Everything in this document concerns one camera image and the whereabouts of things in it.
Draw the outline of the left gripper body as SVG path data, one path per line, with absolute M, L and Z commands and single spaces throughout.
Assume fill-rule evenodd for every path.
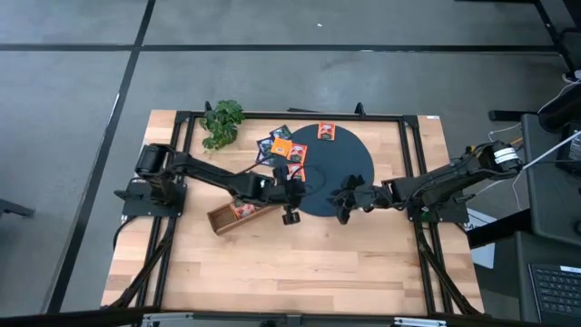
M 299 207 L 306 194 L 305 183 L 298 179 L 268 182 L 262 189 L 261 200 L 267 205 Z

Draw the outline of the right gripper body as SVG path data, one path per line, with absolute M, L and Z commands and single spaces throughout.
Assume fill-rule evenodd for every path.
M 376 185 L 359 185 L 352 191 L 354 206 L 358 209 L 388 209 L 393 205 L 393 196 L 389 188 Z

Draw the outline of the wooden tea organiser box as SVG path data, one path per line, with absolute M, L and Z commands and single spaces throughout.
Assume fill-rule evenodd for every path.
M 237 227 L 240 227 L 246 223 L 250 223 L 268 213 L 278 211 L 281 208 L 280 205 L 277 206 L 256 205 L 257 207 L 259 207 L 259 210 L 256 213 L 249 215 L 248 217 L 245 217 L 243 219 L 237 220 L 234 213 L 231 210 L 231 204 L 236 201 L 240 200 L 231 201 L 225 205 L 218 207 L 217 209 L 207 212 L 208 220 L 210 222 L 212 230 L 216 235 L 223 235 Z

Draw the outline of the plain orange tea packet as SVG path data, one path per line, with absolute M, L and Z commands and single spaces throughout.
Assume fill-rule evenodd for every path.
M 271 146 L 271 153 L 280 155 L 282 157 L 287 157 L 291 147 L 291 140 L 275 137 Z

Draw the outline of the dark round woven mat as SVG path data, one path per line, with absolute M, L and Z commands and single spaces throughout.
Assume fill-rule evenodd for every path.
M 301 127 L 291 140 L 308 147 L 301 170 L 305 176 L 306 195 L 299 209 L 319 217 L 334 217 L 337 209 L 329 202 L 331 193 L 339 190 L 350 175 L 361 175 L 373 183 L 375 171 L 368 148 L 351 131 L 336 126 L 335 140 L 318 138 L 318 124 Z

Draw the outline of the green potted plant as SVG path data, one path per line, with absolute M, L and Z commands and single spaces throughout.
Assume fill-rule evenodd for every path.
M 242 106 L 235 100 L 220 100 L 215 107 L 206 101 L 200 125 L 208 136 L 202 140 L 202 146 L 207 151 L 218 151 L 234 143 L 244 119 Z

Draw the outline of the white paper sheet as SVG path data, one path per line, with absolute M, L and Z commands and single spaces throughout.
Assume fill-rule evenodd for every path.
M 489 223 L 495 222 L 497 219 L 481 213 L 479 211 L 467 208 L 468 211 L 468 222 L 463 224 L 464 230 L 469 232 L 478 227 L 484 226 Z M 472 261 L 474 264 L 482 266 L 487 269 L 494 268 L 495 259 L 495 248 L 494 243 L 489 243 L 485 246 L 476 248 L 471 251 Z

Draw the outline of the grey side desk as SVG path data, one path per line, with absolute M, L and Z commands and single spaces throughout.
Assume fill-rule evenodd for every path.
M 581 246 L 581 177 L 556 167 L 560 134 L 544 130 L 534 114 L 521 118 L 532 229 L 537 235 Z

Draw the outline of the black keyboard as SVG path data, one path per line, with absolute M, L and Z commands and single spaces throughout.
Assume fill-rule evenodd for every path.
M 539 321 L 581 327 L 581 267 L 530 263 L 528 270 Z

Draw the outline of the black chair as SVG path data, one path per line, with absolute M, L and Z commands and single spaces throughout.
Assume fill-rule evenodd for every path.
M 581 122 L 581 84 L 574 85 L 538 113 L 541 127 L 557 133 L 573 122 Z

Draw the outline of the black floor stand foot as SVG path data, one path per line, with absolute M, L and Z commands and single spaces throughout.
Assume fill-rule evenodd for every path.
M 0 218 L 5 213 L 16 214 L 24 218 L 31 218 L 34 215 L 34 209 L 27 208 L 17 203 L 12 203 L 4 199 L 0 199 Z

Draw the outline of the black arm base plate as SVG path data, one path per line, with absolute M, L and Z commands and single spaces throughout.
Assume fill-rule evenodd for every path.
M 422 223 L 467 223 L 468 210 L 465 204 L 449 200 L 443 204 L 428 207 L 425 204 L 412 203 L 408 206 L 411 221 Z
M 155 200 L 152 186 L 144 180 L 131 180 L 124 190 L 116 190 L 114 194 L 123 200 L 123 215 L 126 216 L 181 216 L 187 186 L 174 183 L 172 188 L 174 198 L 169 203 Z

